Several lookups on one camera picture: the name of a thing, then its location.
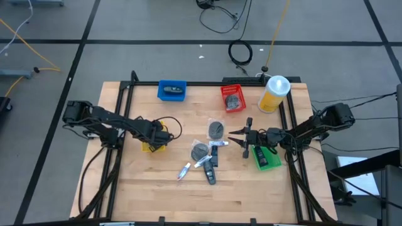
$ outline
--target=green block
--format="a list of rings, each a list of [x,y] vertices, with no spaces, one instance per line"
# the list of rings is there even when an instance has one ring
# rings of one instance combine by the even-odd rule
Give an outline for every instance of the green block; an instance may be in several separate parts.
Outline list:
[[[273,153],[272,153],[270,150],[268,150],[268,148],[266,148],[266,147],[260,146],[260,148],[261,148],[261,150],[263,151],[264,156],[265,156],[265,158],[266,158],[266,160],[267,160],[267,162],[268,162],[268,165],[267,165],[267,166],[259,167],[258,158],[257,158],[257,154],[256,154],[256,150],[255,150],[255,148],[254,148],[254,146],[253,146],[253,155],[254,155],[254,159],[256,160],[257,168],[258,168],[260,171],[270,170],[270,169],[277,168],[277,167],[279,167],[279,166],[282,165],[282,161],[281,161],[281,158],[279,157],[279,154],[273,154]]]

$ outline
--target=red plastic container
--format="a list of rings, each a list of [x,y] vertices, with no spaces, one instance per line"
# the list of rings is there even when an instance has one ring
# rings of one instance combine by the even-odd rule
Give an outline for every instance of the red plastic container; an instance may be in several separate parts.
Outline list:
[[[238,112],[238,111],[241,111],[246,108],[246,101],[244,100],[243,92],[242,92],[241,86],[239,84],[227,85],[227,86],[221,87],[220,92],[221,92],[222,98],[224,100],[226,112],[228,112],[228,113]],[[228,108],[228,106],[226,104],[226,98],[231,95],[234,95],[239,99],[239,101],[238,101],[239,105],[235,109],[231,109],[230,107]]]

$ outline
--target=wooden tabletop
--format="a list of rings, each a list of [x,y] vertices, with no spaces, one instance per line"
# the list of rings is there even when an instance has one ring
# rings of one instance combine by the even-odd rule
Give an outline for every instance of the wooden tabletop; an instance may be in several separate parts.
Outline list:
[[[119,82],[105,82],[98,105],[113,112],[118,87]],[[194,139],[208,142],[206,133],[209,118],[224,121],[226,141],[230,131],[245,126],[247,117],[253,118],[252,128],[256,130],[281,128],[278,110],[272,114],[264,114],[257,107],[263,89],[242,87],[247,108],[241,112],[227,114],[220,96],[220,87],[189,86],[184,102],[163,102],[156,97],[157,86],[135,86],[129,117],[134,119],[143,116],[153,120],[173,116],[182,123],[183,134],[179,139],[170,142],[166,151],[160,153],[142,152],[141,143],[132,139],[130,134],[127,135],[112,219],[155,222],[160,216],[164,216],[167,222],[245,223],[250,222],[250,218],[256,218],[258,223],[297,223],[283,149],[278,148],[283,162],[281,167],[271,171],[258,171],[252,153],[248,159],[243,159],[242,148],[230,142],[228,146],[218,150],[216,185],[208,184],[204,169],[195,169],[195,162],[190,157]],[[304,83],[293,83],[291,92],[296,119],[301,123],[312,115],[307,86]],[[126,95],[121,114],[124,112]],[[285,99],[288,127],[291,128],[287,105]],[[178,134],[179,126],[175,121],[165,119],[165,124],[170,132]],[[320,149],[320,145],[315,141],[311,146]],[[99,149],[99,140],[89,141],[83,168]],[[91,164],[85,176],[83,207],[90,202],[99,188],[105,153],[104,151]],[[304,157],[311,192],[327,213],[336,219],[322,155],[308,149],[304,152]],[[177,181],[177,174],[188,162],[192,164],[190,171],[182,181]],[[305,198],[300,189],[299,192],[303,217],[307,220]],[[104,196],[104,203],[107,203],[108,196],[109,194]],[[77,200],[78,186],[71,210],[72,217],[78,215]],[[106,205],[103,205],[103,216],[105,212]]]

